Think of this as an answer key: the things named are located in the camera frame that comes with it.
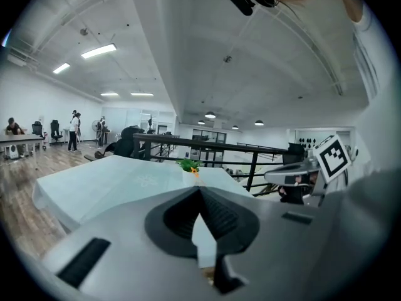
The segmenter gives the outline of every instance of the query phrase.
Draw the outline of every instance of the desk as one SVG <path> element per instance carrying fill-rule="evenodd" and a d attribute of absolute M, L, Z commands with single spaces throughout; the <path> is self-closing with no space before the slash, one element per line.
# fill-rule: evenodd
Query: desk
<path fill-rule="evenodd" d="M 223 169 L 202 167 L 198 179 L 200 185 L 251 196 Z M 198 179 L 178 165 L 114 155 L 37 179 L 32 200 L 36 208 L 49 209 L 64 228 L 73 231 L 114 206 L 192 187 Z M 213 267 L 216 241 L 201 217 L 195 222 L 192 241 L 198 246 L 199 267 Z"/>
<path fill-rule="evenodd" d="M 108 136 L 108 134 L 110 134 L 110 133 L 111 133 L 111 131 L 105 132 L 105 143 L 104 143 L 104 145 L 107 145 L 107 136 Z"/>
<path fill-rule="evenodd" d="M 42 151 L 43 138 L 37 135 L 0 135 L 0 147 L 12 146 L 12 145 L 28 145 L 38 144 L 39 150 Z M 36 161 L 36 151 L 33 149 L 33 159 L 35 169 L 38 169 L 38 162 Z"/>

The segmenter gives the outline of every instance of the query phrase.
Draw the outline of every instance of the office chair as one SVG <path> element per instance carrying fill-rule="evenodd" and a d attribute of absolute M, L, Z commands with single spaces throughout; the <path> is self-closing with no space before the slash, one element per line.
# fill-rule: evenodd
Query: office chair
<path fill-rule="evenodd" d="M 44 133 L 44 135 L 42 134 L 42 124 L 41 122 L 36 121 L 34 124 L 32 124 L 32 134 L 40 136 L 43 138 L 43 140 L 46 138 L 46 132 Z"/>
<path fill-rule="evenodd" d="M 53 120 L 50 123 L 50 128 L 51 128 L 50 136 L 52 139 L 55 140 L 55 142 L 49 143 L 50 145 L 63 145 L 63 142 L 58 141 L 63 136 L 63 132 L 61 132 L 61 134 L 58 132 L 58 127 L 59 127 L 58 120 Z"/>

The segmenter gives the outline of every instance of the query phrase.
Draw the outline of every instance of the person standing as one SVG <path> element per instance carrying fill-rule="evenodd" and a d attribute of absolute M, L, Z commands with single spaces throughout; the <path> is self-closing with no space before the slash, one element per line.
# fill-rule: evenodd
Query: person standing
<path fill-rule="evenodd" d="M 76 151 L 76 135 L 78 133 L 78 126 L 80 123 L 80 113 L 76 113 L 70 125 L 70 141 L 68 142 L 68 152 L 71 151 L 71 144 L 73 144 L 73 150 Z"/>
<path fill-rule="evenodd" d="M 72 123 L 72 121 L 73 121 L 75 115 L 76 115 L 76 110 L 73 111 L 73 118 L 71 119 L 70 123 Z"/>

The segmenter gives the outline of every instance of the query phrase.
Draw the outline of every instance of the green plant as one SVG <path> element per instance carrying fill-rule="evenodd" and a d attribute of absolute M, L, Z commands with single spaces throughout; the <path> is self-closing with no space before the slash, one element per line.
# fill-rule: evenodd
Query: green plant
<path fill-rule="evenodd" d="M 185 172 L 192 172 L 192 168 L 194 168 L 197 172 L 199 172 L 199 165 L 201 164 L 201 162 L 195 162 L 192 159 L 182 159 L 181 161 L 177 161 L 177 164 L 179 164 L 179 166 L 181 166 L 181 168 L 185 171 Z"/>

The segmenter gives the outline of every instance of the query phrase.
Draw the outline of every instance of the person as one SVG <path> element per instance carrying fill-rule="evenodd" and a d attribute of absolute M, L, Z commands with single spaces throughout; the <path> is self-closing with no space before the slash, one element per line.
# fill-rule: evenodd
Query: person
<path fill-rule="evenodd" d="M 76 113 L 75 117 L 71 121 L 70 125 L 70 141 L 68 142 L 68 152 L 71 152 L 71 145 L 73 145 L 73 150 L 76 151 L 76 135 L 78 133 L 79 118 L 80 113 Z"/>
<path fill-rule="evenodd" d="M 72 123 L 72 121 L 73 121 L 75 115 L 76 115 L 76 110 L 73 111 L 73 118 L 71 119 L 70 123 Z"/>
<path fill-rule="evenodd" d="M 103 116 L 100 119 L 100 121 L 98 122 L 97 130 L 100 133 L 99 147 L 103 147 L 103 142 L 104 142 L 104 139 L 105 139 L 105 132 L 107 131 L 106 117 L 105 116 Z"/>
<path fill-rule="evenodd" d="M 311 187 L 304 186 L 280 186 L 278 188 L 278 193 L 281 196 L 280 201 L 282 203 L 291 203 L 303 205 L 303 196 L 310 194 L 316 185 L 316 180 L 318 178 L 317 172 L 312 172 L 309 175 L 295 176 L 294 181 L 298 184 L 304 183 L 309 184 Z"/>
<path fill-rule="evenodd" d="M 72 123 L 75 115 L 76 115 L 76 110 L 73 111 L 73 118 L 71 119 L 70 124 Z M 78 133 L 76 135 L 77 135 L 77 140 L 79 142 L 79 139 L 81 137 L 81 119 L 78 119 Z"/>
<path fill-rule="evenodd" d="M 6 133 L 13 133 L 13 135 L 24 135 L 24 131 L 11 117 L 8 120 L 8 126 L 6 127 Z M 24 158 L 24 145 L 17 145 L 17 151 L 20 158 Z"/>

